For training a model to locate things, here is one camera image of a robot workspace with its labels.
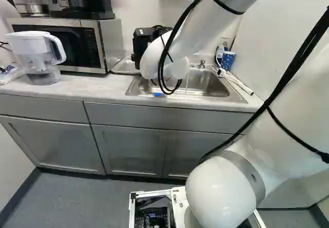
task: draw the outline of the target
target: microwave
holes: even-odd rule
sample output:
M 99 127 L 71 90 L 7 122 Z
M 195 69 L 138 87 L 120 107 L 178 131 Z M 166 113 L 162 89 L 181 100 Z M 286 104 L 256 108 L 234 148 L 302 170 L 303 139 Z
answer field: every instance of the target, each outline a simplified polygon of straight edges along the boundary
M 20 17 L 7 22 L 13 32 L 47 31 L 59 38 L 66 53 L 58 65 L 63 71 L 106 74 L 125 57 L 120 19 Z

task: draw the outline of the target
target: black appliance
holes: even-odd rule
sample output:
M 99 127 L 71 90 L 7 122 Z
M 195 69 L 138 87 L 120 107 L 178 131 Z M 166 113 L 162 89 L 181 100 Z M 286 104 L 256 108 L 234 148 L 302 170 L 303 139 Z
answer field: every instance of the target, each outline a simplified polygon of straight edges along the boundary
M 81 19 L 113 19 L 111 0 L 51 0 L 52 17 Z
M 124 56 L 120 19 L 8 18 L 14 32 L 47 31 L 58 37 L 66 53 L 60 70 L 105 74 Z
M 133 38 L 134 53 L 132 54 L 131 58 L 132 61 L 135 62 L 135 68 L 137 70 L 139 70 L 140 59 L 142 58 L 149 44 L 170 30 L 172 30 L 172 28 L 163 26 L 135 29 Z

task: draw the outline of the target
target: baseboard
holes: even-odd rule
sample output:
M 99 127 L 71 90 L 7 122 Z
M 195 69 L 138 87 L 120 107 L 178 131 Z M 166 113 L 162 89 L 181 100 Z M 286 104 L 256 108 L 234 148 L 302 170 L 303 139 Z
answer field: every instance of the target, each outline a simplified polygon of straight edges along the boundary
M 75 177 L 75 178 L 87 178 L 87 179 L 98 179 L 98 180 L 119 180 L 119 181 L 129 181 L 129 182 L 145 182 L 145 183 L 163 183 L 163 184 L 173 184 L 173 185 L 185 185 L 186 180 L 180 179 L 169 179 L 169 178 L 151 178 L 151 177 L 141 177 L 141 176 L 122 176 L 122 175 L 98 175 L 91 173 L 77 173 L 68 172 L 65 170 L 55 170 L 49 168 L 40 168 L 42 173 L 55 174 L 60 176 Z
M 321 209 L 317 204 L 311 206 L 309 211 L 313 215 L 315 220 L 318 222 L 321 228 L 329 227 L 329 221 L 327 220 L 327 218 L 325 217 L 325 215 L 323 214 L 323 212 L 321 211 Z
M 0 212 L 0 227 L 2 227 L 5 224 L 7 219 L 16 210 L 19 203 L 21 202 L 23 197 L 26 195 L 26 193 L 29 191 L 29 189 L 34 184 L 34 182 L 38 179 L 40 174 L 41 174 L 41 171 L 38 168 L 35 168 L 30 173 L 30 175 L 25 179 L 23 184 L 18 188 L 16 193 L 11 197 L 11 199 L 9 200 L 7 205 Z

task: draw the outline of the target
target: cabinet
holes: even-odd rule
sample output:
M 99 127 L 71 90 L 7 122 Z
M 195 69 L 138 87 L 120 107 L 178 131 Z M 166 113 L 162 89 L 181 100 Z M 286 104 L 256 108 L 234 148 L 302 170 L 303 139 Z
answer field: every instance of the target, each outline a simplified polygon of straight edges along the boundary
M 87 124 L 0 116 L 0 122 L 38 167 L 105 174 Z
M 108 174 L 161 177 L 163 130 L 93 125 Z
M 231 135 L 189 131 L 167 131 L 165 178 L 187 178 L 199 159 Z

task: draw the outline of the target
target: coffee maker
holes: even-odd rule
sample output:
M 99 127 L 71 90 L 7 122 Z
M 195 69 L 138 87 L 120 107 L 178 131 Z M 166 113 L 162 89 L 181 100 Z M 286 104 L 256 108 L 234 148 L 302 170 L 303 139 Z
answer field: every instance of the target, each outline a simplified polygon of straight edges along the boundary
M 51 17 L 104 20 L 113 19 L 111 0 L 50 0 Z

